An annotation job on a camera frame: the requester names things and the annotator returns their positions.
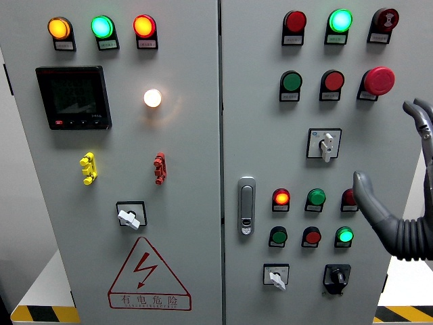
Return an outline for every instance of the yellow terminal connector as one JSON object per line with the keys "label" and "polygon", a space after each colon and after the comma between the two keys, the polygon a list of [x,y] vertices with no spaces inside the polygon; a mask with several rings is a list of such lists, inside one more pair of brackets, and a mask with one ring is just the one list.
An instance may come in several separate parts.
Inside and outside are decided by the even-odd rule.
{"label": "yellow terminal connector", "polygon": [[95,155],[92,152],[86,153],[86,155],[81,158],[80,165],[83,167],[81,172],[84,176],[87,176],[84,178],[83,183],[85,185],[92,184],[97,177]]}

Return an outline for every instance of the orange indicator light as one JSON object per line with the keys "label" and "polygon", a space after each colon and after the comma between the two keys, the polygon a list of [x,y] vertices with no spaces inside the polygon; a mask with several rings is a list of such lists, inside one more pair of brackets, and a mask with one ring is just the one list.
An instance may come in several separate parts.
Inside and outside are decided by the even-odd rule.
{"label": "orange indicator light", "polygon": [[70,23],[63,17],[54,17],[48,22],[48,31],[55,39],[67,39],[70,35]]}
{"label": "orange indicator light", "polygon": [[155,20],[148,15],[140,15],[134,19],[133,28],[139,37],[151,37],[156,30]]}
{"label": "orange indicator light", "polygon": [[279,189],[274,192],[273,200],[278,205],[287,205],[290,201],[290,194],[285,189]]}

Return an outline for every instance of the illuminated indicator light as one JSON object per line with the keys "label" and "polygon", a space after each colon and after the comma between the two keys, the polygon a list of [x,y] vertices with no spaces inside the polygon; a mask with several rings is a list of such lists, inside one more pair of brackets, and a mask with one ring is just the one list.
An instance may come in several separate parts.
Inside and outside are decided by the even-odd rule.
{"label": "illuminated indicator light", "polygon": [[301,85],[301,78],[298,74],[296,73],[290,73],[287,76],[284,77],[283,80],[283,86],[284,88],[286,88],[288,91],[294,91],[297,90],[297,88],[300,87]]}
{"label": "illuminated indicator light", "polygon": [[322,205],[326,201],[325,192],[319,188],[311,190],[308,195],[308,200],[313,205]]}
{"label": "illuminated indicator light", "polygon": [[309,244],[317,244],[320,242],[320,239],[322,239],[322,236],[319,232],[310,232],[305,238]]}
{"label": "illuminated indicator light", "polygon": [[61,17],[52,18],[48,22],[48,31],[55,39],[67,39],[70,35],[69,22]]}
{"label": "illuminated indicator light", "polygon": [[287,240],[287,234],[285,232],[275,232],[272,235],[272,241],[277,244],[282,244]]}
{"label": "illuminated indicator light", "polygon": [[306,16],[303,12],[291,12],[286,19],[286,26],[293,33],[299,33],[306,25]]}
{"label": "illuminated indicator light", "polygon": [[92,19],[92,31],[96,37],[106,39],[113,33],[113,23],[107,16],[98,16]]}
{"label": "illuminated indicator light", "polygon": [[162,95],[157,89],[149,89],[144,93],[144,102],[149,107],[157,107],[161,104]]}
{"label": "illuminated indicator light", "polygon": [[337,9],[329,17],[329,27],[336,33],[348,31],[352,25],[352,14],[347,9]]}
{"label": "illuminated indicator light", "polygon": [[349,227],[341,227],[337,230],[337,238],[340,242],[350,242],[353,239],[353,231]]}
{"label": "illuminated indicator light", "polygon": [[134,19],[133,28],[139,37],[151,37],[156,30],[155,20],[148,15],[141,15]]}
{"label": "illuminated indicator light", "polygon": [[285,188],[279,188],[276,190],[273,195],[273,200],[278,205],[287,205],[290,201],[290,194]]}
{"label": "illuminated indicator light", "polygon": [[343,84],[344,84],[344,77],[339,72],[331,72],[326,76],[325,86],[330,91],[339,90],[341,87],[343,87]]}
{"label": "illuminated indicator light", "polygon": [[357,205],[357,203],[355,202],[355,198],[353,197],[353,190],[351,188],[344,191],[343,199],[345,205]]}
{"label": "illuminated indicator light", "polygon": [[364,87],[370,94],[380,96],[388,93],[394,87],[395,75],[386,66],[371,69],[364,78]]}

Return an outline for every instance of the white wall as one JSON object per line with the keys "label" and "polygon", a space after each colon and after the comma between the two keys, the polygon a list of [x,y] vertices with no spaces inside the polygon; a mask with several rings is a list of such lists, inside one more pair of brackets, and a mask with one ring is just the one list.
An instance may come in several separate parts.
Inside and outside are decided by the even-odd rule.
{"label": "white wall", "polygon": [[0,295],[9,312],[57,250],[0,51]]}

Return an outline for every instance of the white glowing light bulb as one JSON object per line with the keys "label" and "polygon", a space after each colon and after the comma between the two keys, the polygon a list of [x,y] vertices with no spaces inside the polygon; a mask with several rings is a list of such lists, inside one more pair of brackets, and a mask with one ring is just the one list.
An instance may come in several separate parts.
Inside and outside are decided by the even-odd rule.
{"label": "white glowing light bulb", "polygon": [[149,89],[144,93],[144,102],[149,107],[157,107],[161,104],[162,95],[157,89]]}

